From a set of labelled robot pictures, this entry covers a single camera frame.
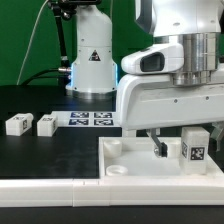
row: white plastic base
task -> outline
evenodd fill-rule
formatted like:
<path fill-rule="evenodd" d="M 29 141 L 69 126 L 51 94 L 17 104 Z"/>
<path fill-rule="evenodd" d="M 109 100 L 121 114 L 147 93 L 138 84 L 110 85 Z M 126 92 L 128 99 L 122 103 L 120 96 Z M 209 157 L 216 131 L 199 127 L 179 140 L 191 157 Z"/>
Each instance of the white plastic base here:
<path fill-rule="evenodd" d="M 155 156 L 148 137 L 100 138 L 99 179 L 2 180 L 0 207 L 224 205 L 224 174 L 215 162 L 207 156 L 205 175 L 187 175 L 179 165 L 181 139 L 160 140 L 168 158 Z"/>

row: green background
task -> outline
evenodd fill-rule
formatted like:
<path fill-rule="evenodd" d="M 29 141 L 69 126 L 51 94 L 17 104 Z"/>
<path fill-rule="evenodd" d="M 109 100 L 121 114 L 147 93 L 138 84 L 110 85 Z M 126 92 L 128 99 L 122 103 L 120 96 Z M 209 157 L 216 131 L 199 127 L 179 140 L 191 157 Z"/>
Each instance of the green background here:
<path fill-rule="evenodd" d="M 44 0 L 0 1 L 0 85 L 14 85 L 28 47 L 32 29 Z M 110 15 L 110 0 L 102 0 L 98 8 Z M 121 59 L 152 44 L 152 37 L 134 22 L 134 0 L 113 0 L 113 59 L 120 67 Z M 70 61 L 76 58 L 75 19 L 64 21 L 66 46 Z M 59 44 L 52 11 L 46 6 L 34 37 L 21 81 L 48 68 L 60 66 Z M 56 84 L 38 80 L 33 84 Z"/>

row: black tabletop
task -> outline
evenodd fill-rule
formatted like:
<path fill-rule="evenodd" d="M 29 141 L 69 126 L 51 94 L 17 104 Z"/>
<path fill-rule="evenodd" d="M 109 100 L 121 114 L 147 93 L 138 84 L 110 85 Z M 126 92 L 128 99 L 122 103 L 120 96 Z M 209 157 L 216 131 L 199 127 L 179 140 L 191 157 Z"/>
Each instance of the black tabletop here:
<path fill-rule="evenodd" d="M 0 179 L 98 178 L 98 137 L 121 136 L 120 128 L 59 128 L 37 137 L 36 124 L 52 111 L 115 111 L 115 99 L 73 99 L 58 87 L 0 87 Z M 21 137 L 5 135 L 5 120 L 32 113 L 33 128 Z M 1 224 L 222 224 L 223 206 L 122 206 L 1 208 Z"/>

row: warning label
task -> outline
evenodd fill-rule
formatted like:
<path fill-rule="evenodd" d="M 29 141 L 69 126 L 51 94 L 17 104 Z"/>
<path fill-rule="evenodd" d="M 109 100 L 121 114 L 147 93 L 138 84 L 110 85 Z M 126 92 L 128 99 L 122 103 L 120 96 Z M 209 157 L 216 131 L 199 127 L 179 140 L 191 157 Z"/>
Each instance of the warning label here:
<path fill-rule="evenodd" d="M 96 50 L 92 53 L 91 57 L 89 58 L 89 61 L 101 61 Z"/>

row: white box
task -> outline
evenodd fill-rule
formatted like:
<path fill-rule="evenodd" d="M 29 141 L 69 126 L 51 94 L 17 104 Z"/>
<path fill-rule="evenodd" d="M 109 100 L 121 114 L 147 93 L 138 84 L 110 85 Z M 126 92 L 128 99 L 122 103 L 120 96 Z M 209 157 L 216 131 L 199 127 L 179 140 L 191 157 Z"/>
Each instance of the white box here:
<path fill-rule="evenodd" d="M 21 136 L 32 127 L 33 115 L 17 114 L 5 122 L 6 135 Z"/>
<path fill-rule="evenodd" d="M 179 164 L 186 174 L 206 174 L 209 136 L 202 127 L 182 128 Z"/>
<path fill-rule="evenodd" d="M 44 115 L 37 122 L 37 135 L 43 137 L 44 136 L 52 137 L 57 128 L 58 128 L 57 116 Z"/>

